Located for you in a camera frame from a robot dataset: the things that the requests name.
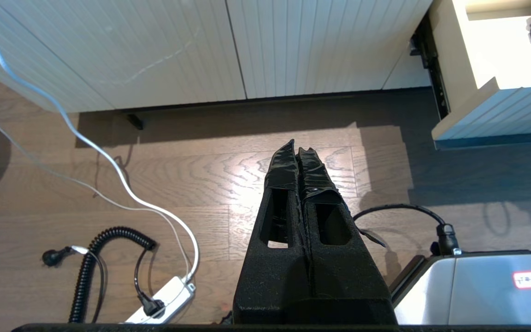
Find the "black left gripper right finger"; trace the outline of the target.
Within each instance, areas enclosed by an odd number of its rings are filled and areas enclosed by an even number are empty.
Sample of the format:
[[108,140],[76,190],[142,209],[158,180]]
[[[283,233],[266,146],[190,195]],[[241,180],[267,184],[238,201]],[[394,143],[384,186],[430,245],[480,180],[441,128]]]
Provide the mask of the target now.
[[307,235],[308,323],[396,323],[390,292],[348,206],[314,149],[300,148]]

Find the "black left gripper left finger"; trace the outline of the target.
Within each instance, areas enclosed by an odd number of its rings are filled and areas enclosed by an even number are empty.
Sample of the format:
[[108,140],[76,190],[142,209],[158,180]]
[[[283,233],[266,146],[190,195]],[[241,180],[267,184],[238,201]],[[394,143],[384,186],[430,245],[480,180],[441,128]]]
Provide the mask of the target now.
[[234,323],[313,323],[312,257],[290,140],[276,150],[233,300]]

